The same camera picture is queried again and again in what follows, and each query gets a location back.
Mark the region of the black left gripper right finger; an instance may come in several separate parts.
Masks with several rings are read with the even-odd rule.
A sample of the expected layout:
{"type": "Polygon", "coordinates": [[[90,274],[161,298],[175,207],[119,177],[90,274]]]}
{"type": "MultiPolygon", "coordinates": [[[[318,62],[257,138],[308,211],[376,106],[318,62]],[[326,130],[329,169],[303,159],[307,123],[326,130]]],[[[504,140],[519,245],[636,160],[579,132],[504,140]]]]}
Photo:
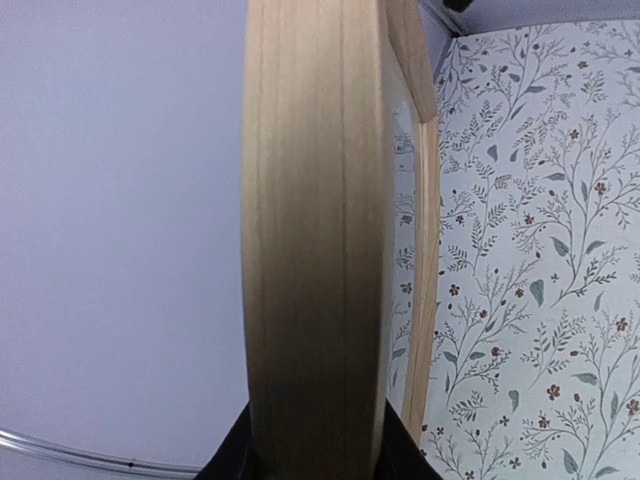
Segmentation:
{"type": "Polygon", "coordinates": [[[442,480],[422,455],[389,401],[385,402],[377,480],[442,480]]]}

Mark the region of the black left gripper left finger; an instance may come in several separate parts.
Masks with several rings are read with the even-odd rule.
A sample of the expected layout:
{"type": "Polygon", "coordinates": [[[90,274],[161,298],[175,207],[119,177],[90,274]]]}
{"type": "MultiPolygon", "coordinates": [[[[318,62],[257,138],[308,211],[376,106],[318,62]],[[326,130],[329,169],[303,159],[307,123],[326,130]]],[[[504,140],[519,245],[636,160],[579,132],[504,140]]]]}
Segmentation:
{"type": "Polygon", "coordinates": [[[249,405],[246,405],[197,480],[256,479],[256,453],[249,405]]]}

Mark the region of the light wooden picture frame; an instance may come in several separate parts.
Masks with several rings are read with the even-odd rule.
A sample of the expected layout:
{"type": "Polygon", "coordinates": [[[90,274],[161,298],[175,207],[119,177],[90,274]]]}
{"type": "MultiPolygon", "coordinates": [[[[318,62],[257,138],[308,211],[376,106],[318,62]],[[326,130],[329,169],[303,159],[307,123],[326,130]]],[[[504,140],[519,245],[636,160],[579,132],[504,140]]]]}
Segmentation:
{"type": "Polygon", "coordinates": [[[413,108],[416,204],[408,378],[396,413],[418,446],[439,248],[438,119],[418,5],[249,3],[241,238],[258,479],[377,479],[399,100],[413,108]]]}

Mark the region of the clear acrylic sheet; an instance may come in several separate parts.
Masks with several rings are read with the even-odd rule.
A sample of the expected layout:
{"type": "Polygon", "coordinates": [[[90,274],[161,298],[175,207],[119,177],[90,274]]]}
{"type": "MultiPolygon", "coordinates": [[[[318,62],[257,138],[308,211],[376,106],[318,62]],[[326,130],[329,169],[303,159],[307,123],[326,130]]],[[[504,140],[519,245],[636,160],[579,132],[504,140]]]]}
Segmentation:
{"type": "Polygon", "coordinates": [[[413,108],[392,107],[394,159],[393,276],[387,397],[402,412],[411,344],[415,263],[415,152],[413,108]]]}

